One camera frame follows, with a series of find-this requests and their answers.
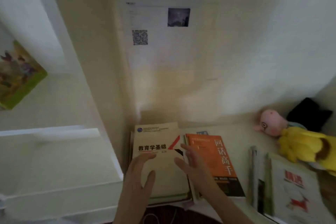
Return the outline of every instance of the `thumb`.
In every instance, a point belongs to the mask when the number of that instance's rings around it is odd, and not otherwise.
[[[155,171],[152,170],[152,171],[149,172],[149,174],[147,176],[146,184],[143,188],[145,190],[145,192],[148,194],[148,196],[150,196],[151,193],[152,193],[154,183],[155,183]]]
[[[185,172],[187,175],[190,174],[191,167],[186,162],[184,162],[184,160],[176,157],[174,158],[174,162],[183,172]]]

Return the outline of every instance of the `hand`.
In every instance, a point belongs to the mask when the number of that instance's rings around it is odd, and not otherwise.
[[[191,146],[181,144],[185,152],[189,165],[180,158],[174,158],[176,165],[181,168],[192,181],[196,189],[209,200],[220,188],[213,179],[211,172],[204,162],[204,159]]]
[[[145,186],[142,187],[141,171],[145,162],[155,157],[156,154],[144,153],[133,158],[124,179],[114,224],[139,224],[155,182],[155,171],[152,170]]]

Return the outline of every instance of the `qr code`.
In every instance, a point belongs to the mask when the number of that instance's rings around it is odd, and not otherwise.
[[[133,45],[148,45],[147,30],[132,30]]]

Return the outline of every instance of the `pink plush head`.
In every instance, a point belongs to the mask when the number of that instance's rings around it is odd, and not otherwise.
[[[260,115],[259,125],[254,127],[256,131],[263,131],[270,136],[279,136],[284,128],[287,128],[288,121],[277,111],[267,109]]]

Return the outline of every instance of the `left hand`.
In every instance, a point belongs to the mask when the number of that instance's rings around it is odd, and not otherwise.
[[[149,203],[155,182],[155,171],[152,170],[145,186],[142,187],[141,171],[145,162],[155,157],[156,154],[144,153],[133,158],[124,179],[114,224],[139,224]]]

